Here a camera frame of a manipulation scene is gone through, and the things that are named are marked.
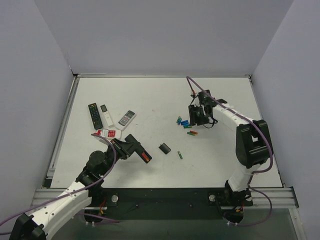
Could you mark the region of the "slim black remote control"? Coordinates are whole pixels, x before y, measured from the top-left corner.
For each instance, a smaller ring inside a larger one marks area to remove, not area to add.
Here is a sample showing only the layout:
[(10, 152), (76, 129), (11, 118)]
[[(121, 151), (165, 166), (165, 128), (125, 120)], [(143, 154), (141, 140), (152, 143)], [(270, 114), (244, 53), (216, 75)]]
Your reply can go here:
[(129, 134), (127, 137), (124, 138), (124, 140), (127, 142), (127, 143), (133, 143), (133, 144), (138, 144), (138, 146), (135, 148), (135, 152), (138, 154), (138, 156), (143, 160), (143, 157), (142, 157), (142, 153), (145, 153), (150, 161), (152, 160), (152, 156), (145, 150), (145, 148), (141, 145), (141, 143), (132, 135), (132, 134)]

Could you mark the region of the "black battery cover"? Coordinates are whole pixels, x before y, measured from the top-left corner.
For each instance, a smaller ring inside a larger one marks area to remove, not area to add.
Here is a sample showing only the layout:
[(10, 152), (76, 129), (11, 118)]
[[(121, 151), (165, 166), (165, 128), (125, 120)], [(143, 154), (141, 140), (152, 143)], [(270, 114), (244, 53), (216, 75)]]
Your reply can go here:
[(167, 155), (168, 153), (171, 152), (171, 148), (170, 148), (166, 143), (162, 143), (158, 148), (159, 148), (165, 155)]

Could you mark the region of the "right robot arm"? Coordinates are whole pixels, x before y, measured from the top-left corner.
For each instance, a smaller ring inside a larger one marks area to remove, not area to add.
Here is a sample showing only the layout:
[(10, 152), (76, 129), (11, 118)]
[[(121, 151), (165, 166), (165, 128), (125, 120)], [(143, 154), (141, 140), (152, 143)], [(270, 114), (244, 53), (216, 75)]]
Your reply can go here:
[(254, 120), (235, 110), (224, 99), (214, 100), (210, 91), (191, 91), (188, 106), (191, 126), (214, 126), (222, 123), (235, 133), (237, 167), (224, 185), (221, 201), (227, 205), (239, 205), (249, 199), (249, 185), (260, 166), (273, 156), (268, 124)]

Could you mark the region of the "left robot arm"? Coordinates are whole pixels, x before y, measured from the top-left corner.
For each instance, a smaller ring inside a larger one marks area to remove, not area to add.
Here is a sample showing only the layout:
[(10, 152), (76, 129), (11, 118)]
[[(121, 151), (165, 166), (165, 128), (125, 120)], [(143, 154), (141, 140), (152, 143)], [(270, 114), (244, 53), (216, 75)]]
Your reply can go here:
[(107, 141), (107, 144), (106, 151), (96, 150), (90, 154), (82, 172), (62, 194), (21, 213), (9, 238), (50, 240), (83, 208), (100, 204), (103, 199), (101, 185), (116, 162), (144, 151), (141, 143), (131, 134), (125, 141), (114, 138)]

